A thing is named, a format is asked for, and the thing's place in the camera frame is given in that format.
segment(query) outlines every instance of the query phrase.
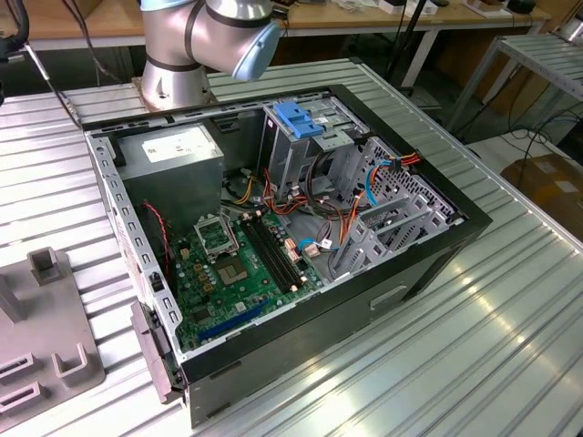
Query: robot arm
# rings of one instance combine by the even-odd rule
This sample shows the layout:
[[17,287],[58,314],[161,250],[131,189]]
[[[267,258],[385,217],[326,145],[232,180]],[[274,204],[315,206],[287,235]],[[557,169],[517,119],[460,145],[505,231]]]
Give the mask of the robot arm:
[[210,101],[204,66],[255,80],[280,35],[269,0],[142,0],[148,61],[141,92],[156,109]]

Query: blue pcie slot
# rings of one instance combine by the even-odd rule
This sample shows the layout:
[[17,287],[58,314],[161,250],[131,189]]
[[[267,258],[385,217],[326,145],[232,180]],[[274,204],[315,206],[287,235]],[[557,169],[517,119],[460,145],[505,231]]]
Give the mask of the blue pcie slot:
[[197,338],[199,339],[199,341],[208,340],[211,337],[221,335],[226,330],[230,330],[231,328],[234,328],[237,325],[241,325],[245,321],[249,321],[254,317],[259,316],[261,314],[261,310],[263,310],[263,307],[267,305],[269,301],[270,300],[267,299],[260,303],[259,305],[251,308],[250,310],[246,310],[241,314],[237,314],[235,317],[232,317],[228,320],[223,321],[222,323],[219,323],[217,326],[213,326],[212,328],[208,328],[207,330],[198,332]]

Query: ram slot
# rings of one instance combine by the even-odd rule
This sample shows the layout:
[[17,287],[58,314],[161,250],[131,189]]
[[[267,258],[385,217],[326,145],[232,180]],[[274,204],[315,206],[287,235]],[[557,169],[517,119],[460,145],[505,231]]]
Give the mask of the ram slot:
[[293,270],[290,262],[284,257],[269,232],[267,235],[261,232],[266,229],[260,222],[250,221],[244,223],[242,228],[282,293],[288,293],[292,290],[293,285],[302,283],[300,276]]
[[257,232],[260,234],[261,239],[268,242],[267,246],[277,258],[281,268],[285,269],[285,274],[288,276],[291,284],[299,288],[302,285],[302,280],[298,272],[293,267],[290,259],[280,250],[277,242],[268,229],[263,225],[263,223],[256,221],[254,225],[257,229]]

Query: open computer tower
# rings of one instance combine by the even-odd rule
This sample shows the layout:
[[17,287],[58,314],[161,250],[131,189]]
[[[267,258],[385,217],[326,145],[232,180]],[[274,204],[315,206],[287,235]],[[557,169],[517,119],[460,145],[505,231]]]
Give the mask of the open computer tower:
[[193,427],[422,292],[491,222],[343,86],[84,129],[150,373]]

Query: aluminum extrusion table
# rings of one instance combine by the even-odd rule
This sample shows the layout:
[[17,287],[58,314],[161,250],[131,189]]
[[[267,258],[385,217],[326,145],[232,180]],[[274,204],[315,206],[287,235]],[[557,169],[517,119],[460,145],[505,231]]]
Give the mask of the aluminum extrusion table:
[[500,75],[500,80],[492,86],[485,101],[496,95],[510,72],[518,64],[544,77],[552,85],[577,100],[583,100],[583,46],[574,46],[551,34],[501,36],[492,41],[464,91],[455,102],[454,114],[447,123],[448,131],[451,132],[455,127],[455,123],[464,113],[467,102],[499,53],[510,57],[510,62],[505,67],[507,75]]
[[[583,246],[365,65],[224,75],[220,100],[347,85],[494,220],[420,296],[206,422],[198,435],[566,435],[583,425]],[[68,93],[87,120],[145,111],[132,86]],[[51,95],[0,107],[0,262],[67,251],[107,378],[5,433],[190,435],[161,405],[129,321],[135,293],[83,136]]]

